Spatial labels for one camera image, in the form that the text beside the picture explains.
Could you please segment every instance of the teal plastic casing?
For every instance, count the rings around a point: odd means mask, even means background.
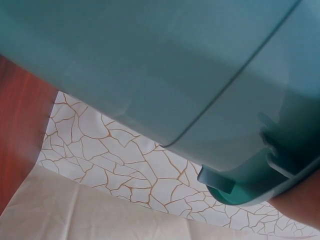
[[[202,165],[228,205],[318,169],[317,0],[0,0],[0,54]]]

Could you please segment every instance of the beige cloth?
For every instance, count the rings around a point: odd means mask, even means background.
[[[35,166],[0,217],[0,239],[279,240],[282,238],[222,228],[155,211]]]

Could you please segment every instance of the teal plastic edge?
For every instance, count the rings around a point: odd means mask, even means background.
[[[252,197],[248,201],[240,201],[240,197],[238,194],[233,195],[232,192],[225,193],[221,190],[215,189],[210,186],[206,186],[210,194],[219,202],[226,205],[239,205],[239,206],[251,206],[254,204],[258,204],[264,201],[271,199],[283,192],[290,190],[292,187],[296,186],[303,180],[305,180],[308,176],[314,173],[317,169],[320,168],[320,156],[318,156],[315,160],[313,160],[309,165],[307,165],[303,170],[297,173],[293,178],[289,178],[274,188],[266,191],[265,193]]]

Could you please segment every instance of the cracked pattern fabric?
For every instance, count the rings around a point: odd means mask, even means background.
[[[319,231],[269,203],[228,206],[197,181],[200,166],[59,92],[37,163],[78,183],[164,213],[283,237]]]

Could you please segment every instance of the hand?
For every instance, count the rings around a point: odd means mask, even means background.
[[[287,217],[320,229],[320,169],[269,203]]]

